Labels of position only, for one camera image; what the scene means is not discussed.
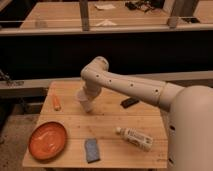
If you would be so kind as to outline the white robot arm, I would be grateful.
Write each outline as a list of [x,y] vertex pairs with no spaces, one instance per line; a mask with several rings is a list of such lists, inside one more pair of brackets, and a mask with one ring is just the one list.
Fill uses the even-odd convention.
[[81,78],[84,105],[105,87],[169,113],[168,171],[213,171],[213,88],[111,73],[102,56],[81,70]]

